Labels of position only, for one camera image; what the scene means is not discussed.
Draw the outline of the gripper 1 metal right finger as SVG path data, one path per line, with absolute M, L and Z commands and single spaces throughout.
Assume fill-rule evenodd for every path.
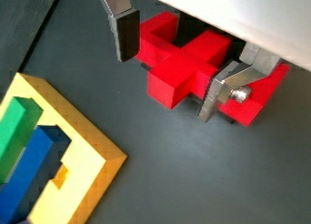
M 254 44 L 246 43 L 238 61 L 232 60 L 210 80 L 198 118 L 208 122 L 220 105 L 229 99 L 242 103 L 250 94 L 249 84 L 266 78 L 278 63 L 277 55 Z

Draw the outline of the gripper 1 metal left finger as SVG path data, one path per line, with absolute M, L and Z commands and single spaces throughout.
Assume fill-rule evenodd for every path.
M 140 11 L 129 0 L 100 0 L 114 35 L 116 57 L 120 62 L 134 57 L 140 50 Z

